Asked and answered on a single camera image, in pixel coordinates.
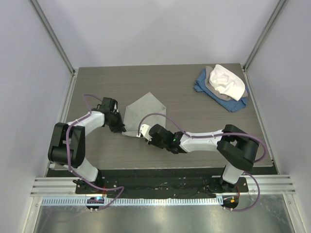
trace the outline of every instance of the gray napkin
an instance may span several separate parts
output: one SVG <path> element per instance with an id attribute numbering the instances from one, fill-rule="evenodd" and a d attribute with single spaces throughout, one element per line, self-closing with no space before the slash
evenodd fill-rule
<path id="1" fill-rule="evenodd" d="M 162 113 L 166 115 L 166 107 L 149 92 L 125 108 L 123 123 L 126 132 L 122 134 L 129 137 L 136 137 L 141 119 L 150 113 Z M 163 116 L 150 116 L 143 123 L 150 126 L 159 124 L 165 127 L 166 118 Z"/>
<path id="2" fill-rule="evenodd" d="M 217 96 L 218 98 L 228 101 L 228 100 L 233 100 L 230 96 L 224 95 L 224 94 L 220 94 L 218 91 L 215 90 L 215 88 L 210 84 L 209 82 L 209 74 L 213 71 L 212 67 L 206 66 L 205 67 L 205 72 L 206 72 L 206 79 L 205 79 L 205 86 L 207 87 L 208 90 L 210 90 L 215 96 Z M 247 97 L 247 90 L 245 89 L 243 95 L 241 98 L 243 97 Z"/>

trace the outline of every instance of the white wall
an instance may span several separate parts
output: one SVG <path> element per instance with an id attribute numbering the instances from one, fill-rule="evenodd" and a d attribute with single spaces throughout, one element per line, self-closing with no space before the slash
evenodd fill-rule
<path id="1" fill-rule="evenodd" d="M 249 69 L 277 158 L 290 174 L 310 228 L 311 1 L 289 1 Z"/>
<path id="2" fill-rule="evenodd" d="M 1 233 L 21 232 L 69 78 L 28 1 L 0 1 Z"/>
<path id="3" fill-rule="evenodd" d="M 39 0 L 77 67 L 245 63 L 277 0 Z"/>

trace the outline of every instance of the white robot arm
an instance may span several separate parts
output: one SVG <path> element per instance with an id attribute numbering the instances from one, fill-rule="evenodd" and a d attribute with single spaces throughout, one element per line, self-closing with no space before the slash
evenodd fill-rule
<path id="1" fill-rule="evenodd" d="M 138 137 L 146 138 L 148 144 L 165 148 L 172 153 L 187 153 L 196 150 L 218 151 L 228 161 L 222 173 L 222 186 L 226 189 L 235 187 L 244 171 L 253 168 L 259 144 L 243 136 L 214 136 L 222 133 L 245 133 L 233 125 L 226 125 L 223 130 L 210 133 L 172 133 L 156 124 L 142 124 Z"/>
<path id="2" fill-rule="evenodd" d="M 102 176 L 100 171 L 85 158 L 85 137 L 99 127 L 108 125 L 111 132 L 124 132 L 125 128 L 118 111 L 118 102 L 111 98 L 103 98 L 102 104 L 85 115 L 84 120 L 76 123 L 70 130 L 71 167 L 80 176 L 89 182 L 101 187 Z M 66 131 L 74 121 L 57 123 L 54 127 L 48 158 L 51 162 L 68 168 L 66 149 Z"/>

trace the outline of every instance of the white cloth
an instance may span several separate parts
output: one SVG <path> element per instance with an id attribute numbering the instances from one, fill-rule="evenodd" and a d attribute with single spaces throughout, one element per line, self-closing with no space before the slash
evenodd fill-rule
<path id="1" fill-rule="evenodd" d="M 239 101 L 245 91 L 244 82 L 221 65 L 216 65 L 209 76 L 209 83 L 220 94 L 230 96 Z"/>

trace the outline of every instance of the blue towel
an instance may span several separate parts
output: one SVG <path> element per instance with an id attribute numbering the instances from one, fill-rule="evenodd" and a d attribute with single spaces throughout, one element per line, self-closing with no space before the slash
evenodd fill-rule
<path id="1" fill-rule="evenodd" d="M 198 79 L 195 82 L 194 89 L 197 92 L 201 92 L 205 95 L 208 95 L 212 97 L 214 100 L 216 100 L 217 103 L 219 103 L 221 106 L 223 106 L 226 110 L 230 112 L 236 112 L 240 109 L 243 109 L 247 105 L 247 97 L 241 98 L 239 101 L 236 100 L 222 100 L 215 96 L 206 86 L 205 86 L 205 79 L 206 79 L 206 72 L 205 69 L 203 69 L 201 75 L 198 77 Z M 245 85 L 245 89 L 247 93 L 249 93 L 248 87 Z"/>

